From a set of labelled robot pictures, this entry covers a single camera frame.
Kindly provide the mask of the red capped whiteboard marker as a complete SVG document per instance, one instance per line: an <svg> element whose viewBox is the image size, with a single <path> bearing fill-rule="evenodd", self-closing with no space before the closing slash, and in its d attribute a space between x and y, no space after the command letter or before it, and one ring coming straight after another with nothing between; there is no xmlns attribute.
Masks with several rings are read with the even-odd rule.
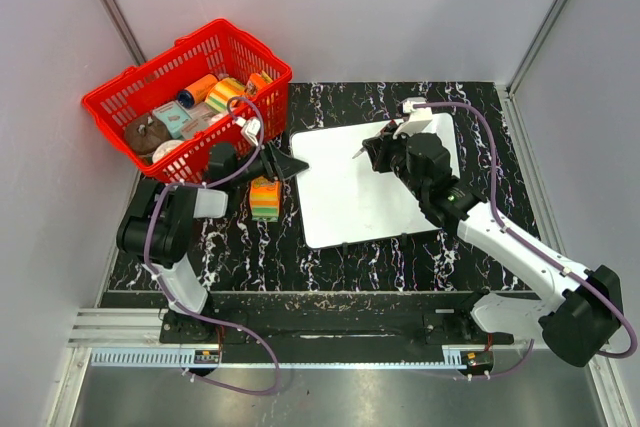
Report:
<svg viewBox="0 0 640 427"><path fill-rule="evenodd" d="M393 137L398 127L399 123L396 120L386 123L374 136L362 141L361 147L354 153L352 158L356 159L364 153L369 154L375 149L379 149L388 137Z"/></svg>

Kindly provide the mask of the white whiteboard black frame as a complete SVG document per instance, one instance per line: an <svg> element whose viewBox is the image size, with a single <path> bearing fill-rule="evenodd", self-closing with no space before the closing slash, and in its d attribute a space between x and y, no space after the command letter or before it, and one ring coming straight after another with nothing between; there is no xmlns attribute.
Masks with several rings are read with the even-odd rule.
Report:
<svg viewBox="0 0 640 427"><path fill-rule="evenodd" d="M309 164L296 176L306 245L337 247L436 229L417 200L392 173L372 170L361 141L385 121L297 132L293 157Z"/></svg>

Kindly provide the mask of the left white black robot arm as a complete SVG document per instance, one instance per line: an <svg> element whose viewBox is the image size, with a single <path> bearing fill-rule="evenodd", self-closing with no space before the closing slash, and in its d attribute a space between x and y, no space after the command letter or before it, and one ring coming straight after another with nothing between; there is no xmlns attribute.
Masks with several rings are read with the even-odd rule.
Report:
<svg viewBox="0 0 640 427"><path fill-rule="evenodd" d="M240 158L223 142L209 150L205 183L182 182L171 187L145 178L134 194L116 234L116 245L136 257L159 283L169 308L185 314L182 331L195 342L211 339L215 316L204 310L208 291L200 283L188 258L194 221L226 216L232 194L260 177L289 180L309 169L309 164L267 144Z"/></svg>

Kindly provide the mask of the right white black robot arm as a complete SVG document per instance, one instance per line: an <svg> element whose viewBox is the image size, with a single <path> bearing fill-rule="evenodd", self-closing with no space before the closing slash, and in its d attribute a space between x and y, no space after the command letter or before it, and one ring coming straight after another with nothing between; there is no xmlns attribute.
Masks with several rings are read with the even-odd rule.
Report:
<svg viewBox="0 0 640 427"><path fill-rule="evenodd" d="M535 299L481 295L454 320L460 339L476 343L488 333L540 338L575 367L602 354L622 325L621 282L613 270L571 261L509 223L453 174L450 152L434 133L407 134L389 124L362 148L373 171L394 174L431 224L482 250L535 293Z"/></svg>

